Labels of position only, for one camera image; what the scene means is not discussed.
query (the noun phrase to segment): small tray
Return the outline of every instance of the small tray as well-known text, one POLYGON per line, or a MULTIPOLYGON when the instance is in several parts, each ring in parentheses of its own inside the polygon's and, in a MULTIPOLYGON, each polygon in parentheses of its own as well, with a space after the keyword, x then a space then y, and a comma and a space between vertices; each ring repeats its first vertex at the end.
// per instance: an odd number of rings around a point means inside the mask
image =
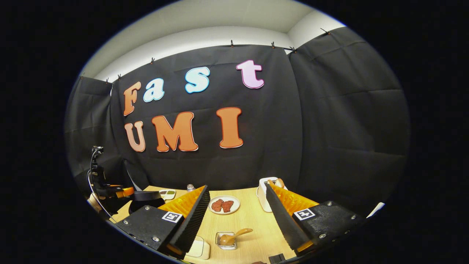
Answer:
POLYGON ((234 239, 234 245, 233 246, 221 246, 220 245, 220 238, 222 235, 224 234, 228 234, 228 235, 235 235, 234 232, 217 232, 216 234, 216 237, 215 237, 215 241, 216 241, 216 244, 219 248, 223 249, 223 250, 233 250, 233 249, 237 249, 237 245, 236 245, 236 238, 234 239))
POLYGON ((176 190, 174 190, 174 189, 161 189, 159 191, 159 195, 161 195, 161 198, 163 198, 163 200, 172 200, 172 199, 174 199, 174 196, 176 195, 176 190))

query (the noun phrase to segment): white plate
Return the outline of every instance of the white plate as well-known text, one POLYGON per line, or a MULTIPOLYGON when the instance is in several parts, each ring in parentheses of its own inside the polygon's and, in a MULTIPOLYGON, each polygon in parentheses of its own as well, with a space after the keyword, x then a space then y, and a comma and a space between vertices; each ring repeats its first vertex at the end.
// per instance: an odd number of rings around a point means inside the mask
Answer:
POLYGON ((234 196, 230 196, 230 195, 220 195, 220 196, 217 196, 217 197, 212 198, 212 199, 210 200, 210 203, 208 203, 208 209, 209 209, 210 211, 214 212, 214 213, 217 214, 217 215, 228 215, 228 214, 231 214, 231 213, 236 212, 236 210, 238 210, 238 208, 239 208, 239 205, 240 205, 240 203, 239 203, 238 198, 236 198, 236 197, 234 197, 234 196), (224 202, 226 202, 226 201, 234 201, 234 203, 233 203, 233 205, 231 206, 229 212, 224 213, 224 212, 223 212, 223 208, 221 209, 220 212, 216 212, 216 211, 214 211, 214 210, 212 209, 212 204, 213 204, 214 202, 218 201, 218 199, 222 199, 224 202))

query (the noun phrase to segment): spoon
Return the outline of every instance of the spoon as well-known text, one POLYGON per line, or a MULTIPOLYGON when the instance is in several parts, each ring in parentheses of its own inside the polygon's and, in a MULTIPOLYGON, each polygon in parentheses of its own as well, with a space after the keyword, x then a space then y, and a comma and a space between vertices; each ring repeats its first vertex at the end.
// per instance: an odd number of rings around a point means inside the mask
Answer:
POLYGON ((238 232, 236 232, 236 234, 234 234, 234 235, 226 235, 226 234, 222 235, 220 237, 220 245, 221 246, 233 246, 235 244, 235 238, 237 236, 240 236, 242 234, 246 234, 246 233, 249 233, 249 232, 252 232, 252 229, 244 228, 244 229, 241 229, 238 232))

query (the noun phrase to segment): orange letter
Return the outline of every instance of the orange letter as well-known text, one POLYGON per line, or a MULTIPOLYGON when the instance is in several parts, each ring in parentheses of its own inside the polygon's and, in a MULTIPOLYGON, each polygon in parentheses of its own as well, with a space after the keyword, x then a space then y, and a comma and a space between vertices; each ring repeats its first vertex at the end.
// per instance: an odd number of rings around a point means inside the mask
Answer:
POLYGON ((132 132, 132 127, 133 127, 132 124, 128 123, 124 125, 125 131, 127 131, 127 138, 129 139, 129 144, 132 147, 132 149, 135 150, 136 152, 143 152, 145 150, 145 139, 144 139, 144 133, 142 131, 143 125, 144 123, 142 121, 135 122, 135 128, 137 129, 137 133, 138 133, 138 141, 140 142, 140 144, 138 145, 137 143, 135 143, 134 134, 132 132))
POLYGON ((166 152, 169 150, 165 143, 169 144, 172 150, 176 150, 177 141, 180 139, 179 144, 180 151, 196 151, 199 146, 194 142, 194 136, 192 135, 192 119, 194 113, 182 112, 179 113, 174 122, 174 129, 166 120, 164 116, 155 116, 151 122, 155 125, 156 137, 158 139, 158 146, 156 150, 159 152, 166 152))
POLYGON ((221 131, 223 140, 220 142, 222 148, 237 148, 242 146, 242 139, 238 134, 238 116, 241 109, 237 107, 222 108, 217 111, 221 119, 221 131))
POLYGON ((140 84, 140 82, 136 82, 134 85, 124 91, 124 116, 134 111, 134 106, 132 105, 132 103, 135 103, 137 101, 137 92, 134 92, 134 90, 140 90, 141 86, 142 85, 140 84))

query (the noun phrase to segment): steak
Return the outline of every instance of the steak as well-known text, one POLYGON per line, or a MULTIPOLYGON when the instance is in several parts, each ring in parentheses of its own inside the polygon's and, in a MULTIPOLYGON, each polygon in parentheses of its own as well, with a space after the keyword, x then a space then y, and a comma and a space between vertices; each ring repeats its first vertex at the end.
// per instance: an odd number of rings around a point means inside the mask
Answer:
POLYGON ((223 208, 224 213, 228 213, 230 211, 230 208, 233 206, 234 201, 226 201, 221 204, 221 207, 223 208))
POLYGON ((218 199, 216 202, 212 203, 212 209, 215 212, 220 212, 221 211, 221 205, 223 203, 222 199, 218 199))

